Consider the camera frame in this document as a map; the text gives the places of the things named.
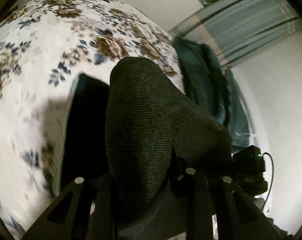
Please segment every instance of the silver screw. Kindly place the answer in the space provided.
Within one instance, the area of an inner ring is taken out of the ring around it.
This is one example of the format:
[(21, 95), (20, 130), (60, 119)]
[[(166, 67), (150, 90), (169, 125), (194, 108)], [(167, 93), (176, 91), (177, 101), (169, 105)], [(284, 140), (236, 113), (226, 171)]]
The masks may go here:
[(231, 183), (232, 179), (229, 176), (224, 176), (222, 179), (225, 183)]
[(84, 181), (84, 179), (83, 179), (82, 177), (77, 177), (77, 178), (74, 180), (74, 182), (75, 182), (76, 184), (81, 184), (81, 183), (83, 183), (83, 181)]
[(195, 169), (193, 169), (193, 168), (187, 168), (186, 169), (186, 173), (190, 174), (190, 175), (193, 175), (193, 174), (195, 174)]

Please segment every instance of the floral pattern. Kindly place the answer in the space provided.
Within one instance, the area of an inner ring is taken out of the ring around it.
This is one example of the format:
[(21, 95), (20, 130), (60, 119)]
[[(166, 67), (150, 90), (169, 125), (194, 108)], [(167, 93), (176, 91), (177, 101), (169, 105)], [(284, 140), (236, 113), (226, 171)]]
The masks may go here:
[(0, 24), (0, 195), (14, 196), (0, 216), (16, 239), (59, 194), (77, 76), (109, 83), (120, 59), (147, 57), (183, 91), (171, 41), (117, 0), (33, 0)]

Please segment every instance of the black cable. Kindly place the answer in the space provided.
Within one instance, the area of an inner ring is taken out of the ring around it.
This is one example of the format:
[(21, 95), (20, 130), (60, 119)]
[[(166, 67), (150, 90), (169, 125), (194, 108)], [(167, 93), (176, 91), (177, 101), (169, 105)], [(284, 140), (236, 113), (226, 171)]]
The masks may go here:
[(271, 183), (270, 183), (269, 192), (268, 192), (268, 195), (267, 195), (266, 201), (264, 202), (264, 205), (263, 205), (263, 206), (262, 206), (262, 208), (261, 208), (261, 211), (263, 211), (263, 210), (264, 210), (264, 206), (266, 205), (267, 200), (268, 200), (268, 198), (269, 198), (269, 195), (270, 195), (270, 192), (271, 192), (271, 187), (272, 187), (272, 184), (273, 184), (273, 176), (274, 176), (274, 165), (273, 165), (273, 159), (272, 159), (272, 157), (271, 157), (271, 155), (270, 155), (269, 153), (264, 153), (264, 154), (262, 155), (262, 157), (264, 157), (265, 155), (268, 155), (268, 156), (270, 157), (270, 160), (271, 160), (271, 165), (272, 165), (272, 177), (271, 177)]

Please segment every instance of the teal fabric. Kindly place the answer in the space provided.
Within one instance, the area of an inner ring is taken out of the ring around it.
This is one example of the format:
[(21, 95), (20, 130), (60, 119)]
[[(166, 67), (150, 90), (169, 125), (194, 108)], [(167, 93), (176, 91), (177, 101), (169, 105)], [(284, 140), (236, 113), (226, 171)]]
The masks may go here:
[(232, 72), (226, 70), (223, 75), (222, 66), (207, 44), (177, 37), (173, 46), (178, 53), (186, 95), (228, 128), (232, 152), (247, 147), (249, 124)]
[(199, 44), (216, 44), (220, 63), (230, 67), (256, 49), (300, 29), (302, 20), (286, 0), (220, 0), (169, 33)]

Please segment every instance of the dark green blanket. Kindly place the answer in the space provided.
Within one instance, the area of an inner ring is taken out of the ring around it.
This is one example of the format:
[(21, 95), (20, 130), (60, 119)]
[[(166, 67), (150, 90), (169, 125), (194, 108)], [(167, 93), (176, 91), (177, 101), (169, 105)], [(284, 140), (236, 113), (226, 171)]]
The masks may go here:
[(233, 152), (249, 145), (249, 125), (240, 90), (230, 70), (222, 67), (207, 44), (175, 38), (186, 95), (225, 127), (233, 139)]

